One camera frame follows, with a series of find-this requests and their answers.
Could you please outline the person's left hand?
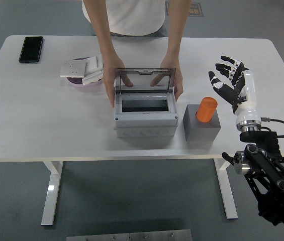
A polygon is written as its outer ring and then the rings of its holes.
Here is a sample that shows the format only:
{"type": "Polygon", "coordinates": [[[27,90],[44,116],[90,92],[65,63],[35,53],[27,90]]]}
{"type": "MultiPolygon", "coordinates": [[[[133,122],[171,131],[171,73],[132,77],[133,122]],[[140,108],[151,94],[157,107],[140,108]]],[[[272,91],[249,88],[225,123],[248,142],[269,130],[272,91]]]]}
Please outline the person's left hand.
{"type": "Polygon", "coordinates": [[[175,101],[183,93],[183,77],[180,70],[179,58],[175,55],[166,54],[164,59],[160,64],[160,68],[162,69],[175,69],[175,76],[173,80],[173,89],[174,89],[174,97],[175,101]]]}

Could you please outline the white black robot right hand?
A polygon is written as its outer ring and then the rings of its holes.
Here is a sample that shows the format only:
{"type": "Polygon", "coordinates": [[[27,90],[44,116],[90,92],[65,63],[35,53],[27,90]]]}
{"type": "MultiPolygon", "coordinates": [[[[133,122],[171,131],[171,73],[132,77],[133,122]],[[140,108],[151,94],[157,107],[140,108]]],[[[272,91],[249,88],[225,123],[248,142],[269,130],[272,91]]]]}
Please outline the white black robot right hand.
{"type": "Polygon", "coordinates": [[[253,126],[255,130],[261,127],[261,117],[256,106],[256,93],[253,73],[244,66],[243,62],[227,56],[221,59],[228,64],[215,64],[216,70],[225,76],[232,84],[228,86],[217,78],[214,72],[209,72],[213,90],[232,105],[233,113],[237,116],[236,126],[241,132],[246,126],[253,126]]]}

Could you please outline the person's right hand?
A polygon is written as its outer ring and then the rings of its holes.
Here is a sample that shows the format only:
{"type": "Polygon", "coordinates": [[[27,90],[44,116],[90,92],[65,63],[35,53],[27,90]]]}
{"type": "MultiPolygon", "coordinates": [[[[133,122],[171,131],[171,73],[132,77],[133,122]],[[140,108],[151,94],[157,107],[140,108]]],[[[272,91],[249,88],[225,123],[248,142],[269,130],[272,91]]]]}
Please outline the person's right hand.
{"type": "Polygon", "coordinates": [[[117,54],[108,56],[104,61],[103,83],[112,107],[115,106],[114,83],[116,79],[116,69],[125,69],[123,61],[117,54]]]}

